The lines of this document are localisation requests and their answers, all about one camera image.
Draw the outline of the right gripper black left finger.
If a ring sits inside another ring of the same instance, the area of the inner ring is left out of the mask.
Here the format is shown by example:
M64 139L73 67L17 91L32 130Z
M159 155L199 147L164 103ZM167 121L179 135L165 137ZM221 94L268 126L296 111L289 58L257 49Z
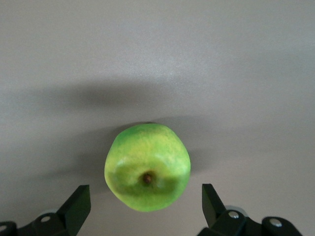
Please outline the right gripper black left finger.
M56 211L40 215L18 228L13 221L0 223L2 236L75 236L91 211L90 186L80 185Z

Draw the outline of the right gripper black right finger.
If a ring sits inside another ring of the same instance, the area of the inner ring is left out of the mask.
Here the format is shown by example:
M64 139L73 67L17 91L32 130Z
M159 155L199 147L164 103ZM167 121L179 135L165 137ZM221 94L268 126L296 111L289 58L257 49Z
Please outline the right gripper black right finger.
M208 226L200 236L300 236L288 220L268 216L257 223L238 210L226 209L212 184L202 185L202 210Z

